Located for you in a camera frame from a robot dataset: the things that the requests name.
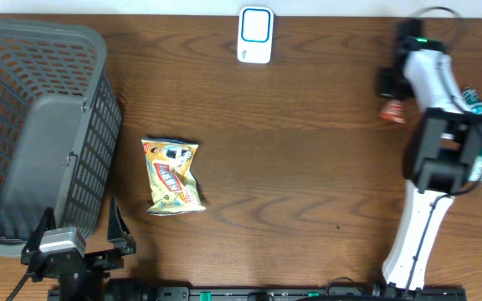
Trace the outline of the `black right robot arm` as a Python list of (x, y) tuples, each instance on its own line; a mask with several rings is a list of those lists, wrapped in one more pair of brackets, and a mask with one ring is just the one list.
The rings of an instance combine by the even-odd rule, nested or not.
[(423, 289), (444, 216), (455, 197), (469, 191), (482, 150), (482, 117), (459, 99), (449, 48), (425, 37), (419, 18), (398, 24), (394, 63), (380, 70), (377, 92), (392, 100), (415, 99), (422, 115), (403, 153), (403, 214), (382, 265), (386, 284), (406, 294)]

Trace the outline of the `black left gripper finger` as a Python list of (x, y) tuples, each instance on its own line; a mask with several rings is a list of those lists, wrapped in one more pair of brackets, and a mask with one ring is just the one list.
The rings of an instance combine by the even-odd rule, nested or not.
[(115, 197), (112, 197), (110, 200), (107, 240), (115, 247), (135, 246), (135, 239), (122, 218), (118, 201)]
[(27, 255), (29, 253), (34, 253), (39, 250), (39, 246), (43, 237), (43, 234), (49, 230), (55, 229), (55, 217), (54, 210), (51, 207), (45, 209), (37, 228), (34, 230), (33, 234), (24, 245), (21, 252), (22, 255)]

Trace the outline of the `red chocolate bar wrapper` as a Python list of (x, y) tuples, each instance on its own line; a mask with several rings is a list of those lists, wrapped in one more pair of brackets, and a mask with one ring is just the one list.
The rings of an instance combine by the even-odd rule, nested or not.
[(397, 99), (390, 99), (382, 108), (379, 114), (383, 120), (404, 124), (405, 115), (403, 102)]

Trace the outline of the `yellow snack bag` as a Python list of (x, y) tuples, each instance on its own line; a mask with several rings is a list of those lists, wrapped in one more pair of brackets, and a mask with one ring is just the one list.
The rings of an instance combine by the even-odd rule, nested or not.
[(173, 139), (142, 138), (153, 205), (147, 212), (171, 216), (204, 212), (191, 165), (198, 144)]

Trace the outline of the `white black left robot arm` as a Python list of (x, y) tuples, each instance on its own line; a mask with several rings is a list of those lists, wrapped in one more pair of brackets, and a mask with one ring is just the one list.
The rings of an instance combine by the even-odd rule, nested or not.
[(54, 210), (47, 208), (24, 245), (20, 262), (27, 271), (7, 299), (14, 299), (28, 281), (58, 281), (49, 300), (153, 300), (153, 293), (137, 279), (112, 279), (124, 267), (124, 257), (136, 253), (136, 241), (125, 224), (117, 200), (110, 200), (107, 240), (113, 248), (87, 253), (77, 227), (56, 227)]

